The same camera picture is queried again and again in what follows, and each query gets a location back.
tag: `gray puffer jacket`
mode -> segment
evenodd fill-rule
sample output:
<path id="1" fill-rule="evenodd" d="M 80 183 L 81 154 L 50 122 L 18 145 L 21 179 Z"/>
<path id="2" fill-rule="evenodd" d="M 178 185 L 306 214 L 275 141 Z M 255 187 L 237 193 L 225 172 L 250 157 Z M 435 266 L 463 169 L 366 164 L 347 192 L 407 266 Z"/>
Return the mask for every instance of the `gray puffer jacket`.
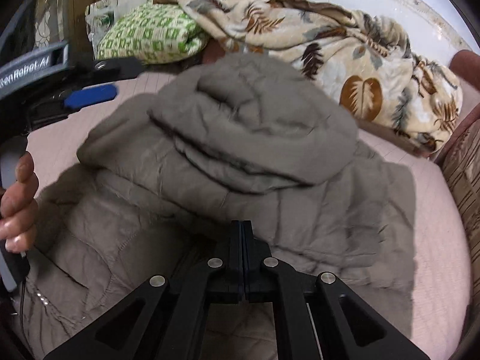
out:
<path id="1" fill-rule="evenodd" d="M 412 177 L 286 64 L 232 55 L 191 68 L 120 106 L 78 159 L 40 198 L 23 316 L 37 358 L 150 276 L 207 256 L 233 219 L 296 269 L 338 274 L 410 335 Z M 274 358 L 271 310 L 225 319 L 225 307 L 210 314 L 204 358 Z"/>

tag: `fingernail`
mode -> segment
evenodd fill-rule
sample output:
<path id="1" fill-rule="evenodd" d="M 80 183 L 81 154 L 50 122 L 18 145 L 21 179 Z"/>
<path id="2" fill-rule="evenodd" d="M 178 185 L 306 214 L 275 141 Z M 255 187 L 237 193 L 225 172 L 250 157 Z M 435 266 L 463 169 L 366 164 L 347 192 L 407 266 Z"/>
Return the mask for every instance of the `fingernail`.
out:
<path id="1" fill-rule="evenodd" d="M 17 235 L 15 238 L 9 238 L 5 243 L 5 249 L 11 253 L 18 252 L 18 243 L 20 242 L 21 237 Z"/>
<path id="2" fill-rule="evenodd" d="M 22 178 L 23 174 L 26 172 L 26 169 L 27 169 L 27 165 L 26 165 L 26 164 L 20 165 L 20 166 L 17 168 L 16 177 L 17 177 L 17 180 L 18 180 L 18 181 L 20 181 L 20 179 Z"/>

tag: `cable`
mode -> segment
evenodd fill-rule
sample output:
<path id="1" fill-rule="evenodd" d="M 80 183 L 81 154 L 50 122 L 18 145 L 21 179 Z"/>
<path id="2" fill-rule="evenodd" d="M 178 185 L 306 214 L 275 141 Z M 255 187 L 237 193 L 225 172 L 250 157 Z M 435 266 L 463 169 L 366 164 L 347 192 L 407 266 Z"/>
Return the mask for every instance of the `cable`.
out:
<path id="1" fill-rule="evenodd" d="M 21 297 L 20 297 L 20 328 L 22 330 L 23 340 L 25 341 L 25 344 L 27 345 L 29 352 L 31 354 L 33 354 L 32 347 L 30 346 L 30 343 L 28 342 L 27 336 L 25 334 L 25 328 L 23 327 L 23 305 L 25 304 L 25 287 L 26 287 L 26 284 L 27 284 L 26 279 L 23 279 L 22 294 L 21 294 Z"/>

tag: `quilted fabric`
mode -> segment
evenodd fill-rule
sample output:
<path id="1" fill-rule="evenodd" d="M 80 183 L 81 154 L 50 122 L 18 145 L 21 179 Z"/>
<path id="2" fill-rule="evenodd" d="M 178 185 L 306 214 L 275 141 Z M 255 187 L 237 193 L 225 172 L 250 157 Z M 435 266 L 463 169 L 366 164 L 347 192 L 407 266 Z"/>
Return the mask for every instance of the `quilted fabric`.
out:
<path id="1" fill-rule="evenodd" d="M 91 131 L 81 164 L 39 199 L 24 313 L 37 357 L 150 276 L 171 277 L 198 245 L 190 235 L 218 239 L 232 219 L 250 219 L 297 269 L 368 287 L 365 300 L 410 335 L 413 179 L 319 95 L 287 64 L 231 55 L 132 98 Z"/>
<path id="2" fill-rule="evenodd" d="M 136 56 L 147 64 L 177 62 L 203 50 L 208 35 L 177 5 L 140 5 L 115 23 L 98 58 Z"/>

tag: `pink bedsheet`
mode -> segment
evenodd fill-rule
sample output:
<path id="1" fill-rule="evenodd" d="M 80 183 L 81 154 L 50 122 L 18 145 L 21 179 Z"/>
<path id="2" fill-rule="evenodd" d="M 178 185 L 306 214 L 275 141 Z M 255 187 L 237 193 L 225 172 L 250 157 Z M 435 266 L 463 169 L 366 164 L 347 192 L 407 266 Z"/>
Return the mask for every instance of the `pink bedsheet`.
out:
<path id="1" fill-rule="evenodd" d="M 440 168 L 360 131 L 386 161 L 404 164 L 416 184 L 412 341 L 431 360 L 447 360 L 459 343 L 470 301 L 470 256 L 464 227 Z"/>

